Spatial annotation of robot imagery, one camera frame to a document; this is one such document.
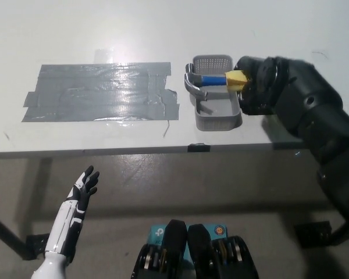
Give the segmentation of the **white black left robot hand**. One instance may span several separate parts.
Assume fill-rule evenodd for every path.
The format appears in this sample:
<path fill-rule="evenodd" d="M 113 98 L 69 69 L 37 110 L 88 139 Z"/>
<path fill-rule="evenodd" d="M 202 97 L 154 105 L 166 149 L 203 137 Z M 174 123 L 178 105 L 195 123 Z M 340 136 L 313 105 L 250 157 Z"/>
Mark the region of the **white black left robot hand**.
<path fill-rule="evenodd" d="M 99 172 L 93 166 L 82 172 L 62 202 L 55 218 L 46 252 L 55 252 L 73 261 L 91 195 L 97 191 Z"/>

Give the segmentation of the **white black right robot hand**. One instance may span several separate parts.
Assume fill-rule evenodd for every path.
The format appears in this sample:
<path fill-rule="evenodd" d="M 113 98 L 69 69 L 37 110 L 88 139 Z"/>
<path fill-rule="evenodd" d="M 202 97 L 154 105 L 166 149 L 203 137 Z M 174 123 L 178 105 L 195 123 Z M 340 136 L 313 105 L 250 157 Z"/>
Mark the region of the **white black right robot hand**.
<path fill-rule="evenodd" d="M 269 90 L 277 79 L 276 58 L 243 56 L 234 68 L 247 78 L 247 83 L 237 93 L 242 112 L 250 116 L 272 115 Z"/>

